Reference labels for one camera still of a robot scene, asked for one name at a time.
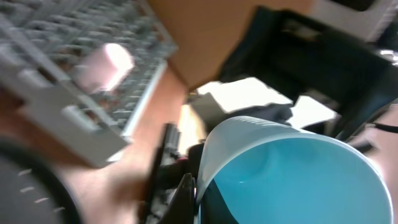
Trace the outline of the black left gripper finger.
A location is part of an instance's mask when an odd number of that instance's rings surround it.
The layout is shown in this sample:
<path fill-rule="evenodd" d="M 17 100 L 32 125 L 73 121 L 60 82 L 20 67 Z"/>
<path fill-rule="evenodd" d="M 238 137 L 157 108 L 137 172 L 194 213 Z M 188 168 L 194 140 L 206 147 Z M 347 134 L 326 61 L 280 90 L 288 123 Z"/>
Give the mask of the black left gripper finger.
<path fill-rule="evenodd" d="M 195 183 L 190 173 L 185 174 L 158 224 L 193 224 L 195 211 Z"/>

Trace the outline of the light blue plastic cup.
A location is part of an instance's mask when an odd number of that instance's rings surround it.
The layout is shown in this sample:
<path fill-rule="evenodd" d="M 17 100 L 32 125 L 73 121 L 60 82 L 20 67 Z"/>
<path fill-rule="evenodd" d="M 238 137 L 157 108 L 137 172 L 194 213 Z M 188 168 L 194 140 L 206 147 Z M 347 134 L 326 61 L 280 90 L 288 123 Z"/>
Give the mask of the light blue plastic cup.
<path fill-rule="evenodd" d="M 387 186 L 337 139 L 248 116 L 208 135 L 197 178 L 197 223 L 392 224 Z"/>

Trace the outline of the pink plastic cup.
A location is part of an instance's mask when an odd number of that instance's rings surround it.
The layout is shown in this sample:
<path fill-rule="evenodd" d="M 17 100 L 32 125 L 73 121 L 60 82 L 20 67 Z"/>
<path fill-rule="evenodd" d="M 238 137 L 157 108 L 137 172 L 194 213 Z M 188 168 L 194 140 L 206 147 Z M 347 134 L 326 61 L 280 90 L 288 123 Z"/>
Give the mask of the pink plastic cup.
<path fill-rule="evenodd" d="M 134 57 L 127 48 L 103 44 L 84 58 L 74 82 L 86 93 L 112 91 L 134 68 Z"/>

